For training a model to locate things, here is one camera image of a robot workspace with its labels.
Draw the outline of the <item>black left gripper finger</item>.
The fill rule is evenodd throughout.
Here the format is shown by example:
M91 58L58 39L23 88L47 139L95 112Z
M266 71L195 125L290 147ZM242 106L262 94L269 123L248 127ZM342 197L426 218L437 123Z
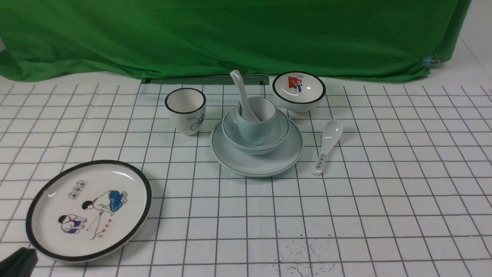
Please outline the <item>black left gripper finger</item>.
M21 247L0 263L1 277L30 277L38 262L36 249Z

